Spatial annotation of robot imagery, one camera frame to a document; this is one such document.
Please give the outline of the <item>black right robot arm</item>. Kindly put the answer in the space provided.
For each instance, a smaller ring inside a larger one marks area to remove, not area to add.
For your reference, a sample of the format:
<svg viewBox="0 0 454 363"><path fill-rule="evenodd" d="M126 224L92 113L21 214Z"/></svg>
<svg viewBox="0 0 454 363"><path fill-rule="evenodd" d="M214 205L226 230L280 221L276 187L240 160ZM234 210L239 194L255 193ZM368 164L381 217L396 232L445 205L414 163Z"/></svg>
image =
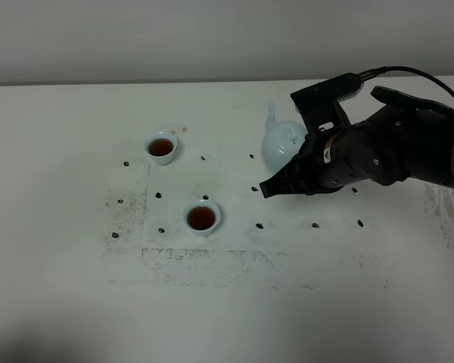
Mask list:
<svg viewBox="0 0 454 363"><path fill-rule="evenodd" d="M346 73L291 94L307 127L298 153L260 183L266 198L285 194L330 194L371 180L383 186L407 178L454 189L454 108L376 86L383 107L352 124L340 105L382 67Z"/></svg>

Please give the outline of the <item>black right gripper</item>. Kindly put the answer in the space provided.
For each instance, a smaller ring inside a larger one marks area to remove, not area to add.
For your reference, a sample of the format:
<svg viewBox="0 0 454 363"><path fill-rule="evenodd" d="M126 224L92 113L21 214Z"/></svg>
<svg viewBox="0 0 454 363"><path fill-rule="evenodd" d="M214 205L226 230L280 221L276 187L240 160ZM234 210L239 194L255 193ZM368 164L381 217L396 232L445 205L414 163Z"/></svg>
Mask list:
<svg viewBox="0 0 454 363"><path fill-rule="evenodd" d="M352 125L341 107L342 100L356 95L362 84L360 75L345 73L291 93L307 135L298 155L260 183L265 198L329 194L367 179L346 155L345 136Z"/></svg>

